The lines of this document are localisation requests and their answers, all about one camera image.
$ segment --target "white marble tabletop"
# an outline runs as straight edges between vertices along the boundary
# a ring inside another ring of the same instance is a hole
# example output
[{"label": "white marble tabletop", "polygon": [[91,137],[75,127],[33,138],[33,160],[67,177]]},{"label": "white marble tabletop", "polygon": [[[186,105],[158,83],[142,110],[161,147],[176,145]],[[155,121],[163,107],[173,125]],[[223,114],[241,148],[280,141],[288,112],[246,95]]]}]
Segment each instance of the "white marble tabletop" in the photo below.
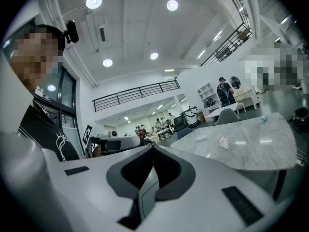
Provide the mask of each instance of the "white marble tabletop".
[{"label": "white marble tabletop", "polygon": [[[174,142],[171,147],[220,161],[238,170],[273,171],[296,164],[293,132],[279,113],[219,126],[199,128]],[[196,142],[199,136],[207,140]],[[220,136],[228,140],[229,149],[221,148]]]},{"label": "white marble tabletop", "polygon": [[228,105],[228,106],[225,106],[225,107],[218,108],[218,109],[214,110],[211,114],[209,114],[206,118],[219,116],[220,113],[221,113],[224,109],[227,109],[227,108],[230,108],[230,109],[232,109],[233,111],[235,111],[236,108],[237,108],[237,105],[238,105],[238,102],[237,102],[237,103],[234,103],[234,104],[232,104],[232,105]]}]

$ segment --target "floor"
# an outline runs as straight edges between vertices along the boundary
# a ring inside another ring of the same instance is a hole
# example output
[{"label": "floor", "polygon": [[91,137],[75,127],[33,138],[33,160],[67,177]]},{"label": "floor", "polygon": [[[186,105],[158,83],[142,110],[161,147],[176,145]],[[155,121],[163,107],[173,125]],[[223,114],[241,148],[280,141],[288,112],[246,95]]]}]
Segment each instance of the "floor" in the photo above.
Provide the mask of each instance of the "floor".
[{"label": "floor", "polygon": [[[256,110],[253,107],[249,107],[248,109],[246,109],[246,112],[244,112],[243,109],[240,109],[239,117],[241,120],[259,117],[274,112],[279,112],[285,119],[288,119],[294,114],[294,111],[296,109],[300,107],[309,108],[309,95],[304,95],[300,90],[296,90],[290,87],[281,87],[280,90],[258,94],[258,98],[260,104],[257,106]],[[213,123],[202,123],[194,129],[196,130],[197,128],[207,126],[213,126]],[[293,132],[297,148],[307,154],[309,148],[309,133],[298,133],[295,130],[293,130]],[[176,140],[176,136],[172,135],[171,137],[168,137],[159,142],[158,145],[170,146]],[[296,165],[294,168],[287,171],[285,181],[281,189],[280,196],[278,198],[278,202],[281,202],[282,200],[296,194],[306,169],[306,166],[300,167]],[[246,172],[242,174],[247,178],[251,179],[252,181],[256,182],[268,193],[273,193],[274,185],[277,181],[278,172],[261,174],[252,174]]]}]

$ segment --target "black cable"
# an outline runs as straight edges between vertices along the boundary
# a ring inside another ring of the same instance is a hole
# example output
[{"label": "black cable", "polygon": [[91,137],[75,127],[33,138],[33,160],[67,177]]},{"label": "black cable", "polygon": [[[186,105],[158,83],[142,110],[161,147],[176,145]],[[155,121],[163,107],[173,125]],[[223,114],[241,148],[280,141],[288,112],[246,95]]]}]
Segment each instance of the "black cable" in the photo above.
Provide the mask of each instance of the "black cable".
[{"label": "black cable", "polygon": [[144,218],[146,217],[145,216],[145,212],[144,212],[144,208],[143,208],[143,196],[156,184],[156,183],[158,183],[159,181],[157,181],[157,182],[155,182],[151,187],[149,187],[149,189],[145,192],[145,193],[143,193],[143,195],[141,196],[141,209],[143,210],[143,214],[144,214]]}]

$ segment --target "black vent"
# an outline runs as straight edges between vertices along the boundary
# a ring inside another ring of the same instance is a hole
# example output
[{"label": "black vent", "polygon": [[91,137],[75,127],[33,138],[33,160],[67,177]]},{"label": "black vent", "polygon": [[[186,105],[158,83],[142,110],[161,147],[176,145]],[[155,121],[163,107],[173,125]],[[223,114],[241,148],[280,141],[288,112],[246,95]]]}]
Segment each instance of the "black vent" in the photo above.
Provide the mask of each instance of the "black vent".
[{"label": "black vent", "polygon": [[104,28],[100,28],[100,33],[101,33],[101,39],[103,42],[105,42],[105,34],[104,34]]}]

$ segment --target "white ceiling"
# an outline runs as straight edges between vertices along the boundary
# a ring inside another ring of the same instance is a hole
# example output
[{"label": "white ceiling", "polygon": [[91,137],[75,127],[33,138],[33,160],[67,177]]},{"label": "white ceiling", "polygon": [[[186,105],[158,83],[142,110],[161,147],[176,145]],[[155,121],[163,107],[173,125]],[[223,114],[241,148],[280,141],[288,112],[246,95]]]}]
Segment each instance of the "white ceiling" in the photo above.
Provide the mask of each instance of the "white ceiling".
[{"label": "white ceiling", "polygon": [[[179,100],[184,98],[184,95],[178,95],[177,98]],[[117,126],[127,124],[128,121],[134,122],[135,120],[138,120],[143,117],[151,116],[153,112],[163,112],[169,108],[171,108],[172,105],[175,104],[174,98],[166,98],[164,100],[156,101],[153,103],[149,103],[143,106],[135,107],[133,109],[127,110],[125,112],[113,115],[111,117],[105,118],[104,120],[107,120],[109,122],[115,123]]]},{"label": "white ceiling", "polygon": [[[200,64],[205,59],[197,60],[198,55],[215,35],[222,29],[226,35],[233,31],[216,0],[176,0],[179,7],[174,12],[167,9],[168,0],[102,0],[95,10],[85,1],[58,0],[64,20],[76,23],[80,40],[75,47],[96,81],[141,69],[163,70],[163,59]],[[101,40],[100,25],[106,42]],[[159,54],[157,65],[147,64],[152,52]],[[103,67],[106,58],[113,61],[112,67]],[[139,60],[144,64],[136,66]]]}]

